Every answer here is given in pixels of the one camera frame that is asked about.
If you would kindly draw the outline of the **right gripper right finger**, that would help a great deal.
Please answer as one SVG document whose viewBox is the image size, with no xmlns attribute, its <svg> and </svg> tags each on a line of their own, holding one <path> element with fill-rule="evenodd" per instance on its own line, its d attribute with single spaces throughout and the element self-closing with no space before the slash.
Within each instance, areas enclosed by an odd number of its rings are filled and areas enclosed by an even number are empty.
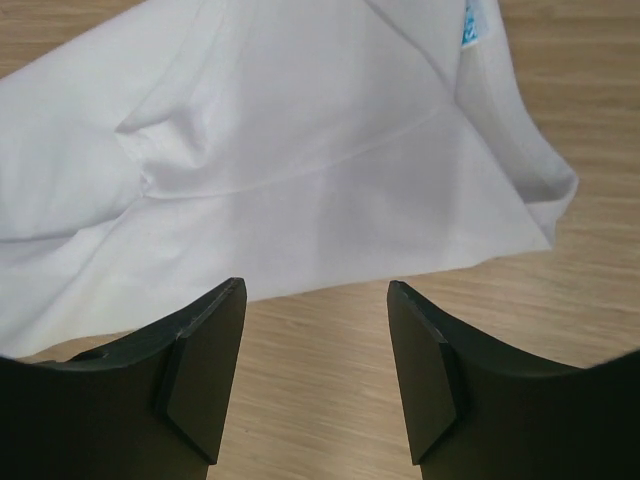
<svg viewBox="0 0 640 480">
<path fill-rule="evenodd" d="M 401 281 L 388 321 L 411 460 L 425 479 L 635 479 L 639 355 L 578 368 L 450 315 Z"/>
</svg>

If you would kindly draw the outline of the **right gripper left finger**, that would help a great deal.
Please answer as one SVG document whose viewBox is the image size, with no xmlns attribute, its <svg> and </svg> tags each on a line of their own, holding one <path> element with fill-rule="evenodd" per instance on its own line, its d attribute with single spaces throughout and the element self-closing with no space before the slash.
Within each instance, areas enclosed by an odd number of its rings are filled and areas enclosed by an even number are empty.
<svg viewBox="0 0 640 480">
<path fill-rule="evenodd" d="M 203 479 L 220 452 L 247 305 L 231 278 L 64 362 L 1 361 L 5 479 Z"/>
</svg>

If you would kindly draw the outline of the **white t shirt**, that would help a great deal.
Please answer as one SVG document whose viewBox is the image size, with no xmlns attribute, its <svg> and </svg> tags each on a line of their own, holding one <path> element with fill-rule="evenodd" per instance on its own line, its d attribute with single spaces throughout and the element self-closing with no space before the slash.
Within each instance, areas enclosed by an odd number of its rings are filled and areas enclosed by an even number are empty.
<svg viewBox="0 0 640 480">
<path fill-rule="evenodd" d="M 550 249 L 494 1 L 146 1 L 1 82 L 1 352 Z"/>
</svg>

